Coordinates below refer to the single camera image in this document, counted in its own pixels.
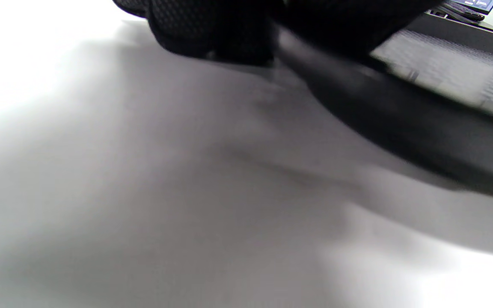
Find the monitor screen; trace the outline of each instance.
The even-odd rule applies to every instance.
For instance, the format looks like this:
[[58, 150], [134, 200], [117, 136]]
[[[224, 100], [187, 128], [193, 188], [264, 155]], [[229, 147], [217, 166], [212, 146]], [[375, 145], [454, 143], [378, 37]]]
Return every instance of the monitor screen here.
[[468, 6], [469, 8], [481, 12], [483, 14], [488, 14], [493, 8], [493, 0], [452, 0]]

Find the keyboard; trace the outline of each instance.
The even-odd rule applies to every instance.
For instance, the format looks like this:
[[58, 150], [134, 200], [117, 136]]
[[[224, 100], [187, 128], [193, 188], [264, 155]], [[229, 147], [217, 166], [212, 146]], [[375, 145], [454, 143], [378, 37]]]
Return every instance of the keyboard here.
[[460, 14], [461, 16], [463, 16], [467, 19], [474, 20], [474, 21], [482, 21], [482, 20], [484, 20], [484, 17], [485, 17], [483, 14], [481, 14], [479, 12], [475, 12], [474, 10], [471, 10], [470, 8], [462, 6], [461, 4], [459, 4], [457, 2], [446, 1], [442, 4], [442, 6], [444, 8], [451, 10], [452, 12], [455, 12], [456, 14]]

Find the gray fabric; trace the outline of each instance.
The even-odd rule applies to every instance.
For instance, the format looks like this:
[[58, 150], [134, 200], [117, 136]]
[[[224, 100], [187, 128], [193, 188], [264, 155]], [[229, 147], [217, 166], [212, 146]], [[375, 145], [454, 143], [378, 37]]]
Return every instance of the gray fabric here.
[[400, 31], [372, 53], [420, 86], [493, 113], [493, 54]]

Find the black mesh fabric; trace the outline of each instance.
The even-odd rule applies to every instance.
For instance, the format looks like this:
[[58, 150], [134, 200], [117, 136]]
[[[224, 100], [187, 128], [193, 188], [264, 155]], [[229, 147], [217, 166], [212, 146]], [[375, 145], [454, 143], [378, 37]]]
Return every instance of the black mesh fabric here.
[[145, 16], [157, 41], [177, 54], [262, 64], [272, 58], [268, 12], [337, 52], [366, 55], [442, 0], [113, 0]]
[[287, 16], [308, 39], [366, 54], [442, 0], [289, 0]]
[[138, 17], [145, 17], [148, 0], [113, 0], [121, 10]]

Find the white tabletop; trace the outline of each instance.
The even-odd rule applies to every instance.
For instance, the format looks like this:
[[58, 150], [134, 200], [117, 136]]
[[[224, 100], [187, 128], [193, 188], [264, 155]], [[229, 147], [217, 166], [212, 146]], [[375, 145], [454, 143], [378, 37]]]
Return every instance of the white tabletop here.
[[493, 198], [110, 0], [0, 8], [0, 308], [493, 306]]

